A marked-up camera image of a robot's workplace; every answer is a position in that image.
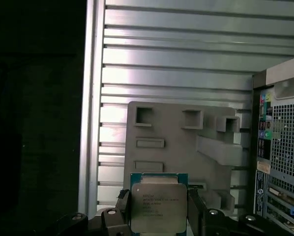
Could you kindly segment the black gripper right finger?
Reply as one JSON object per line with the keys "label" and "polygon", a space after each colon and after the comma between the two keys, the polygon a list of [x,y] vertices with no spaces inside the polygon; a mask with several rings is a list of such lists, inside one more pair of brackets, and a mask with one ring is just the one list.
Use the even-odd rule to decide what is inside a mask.
{"label": "black gripper right finger", "polygon": [[263,236],[246,221],[235,221],[220,210],[207,208],[196,190],[187,193],[187,220],[195,236]]}

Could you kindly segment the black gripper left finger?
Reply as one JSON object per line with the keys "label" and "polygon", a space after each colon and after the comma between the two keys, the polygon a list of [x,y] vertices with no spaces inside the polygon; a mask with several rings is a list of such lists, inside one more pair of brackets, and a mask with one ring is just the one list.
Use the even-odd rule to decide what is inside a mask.
{"label": "black gripper left finger", "polygon": [[131,193],[121,190],[115,207],[100,210],[92,219],[83,213],[68,214],[55,223],[57,236],[130,236]]}

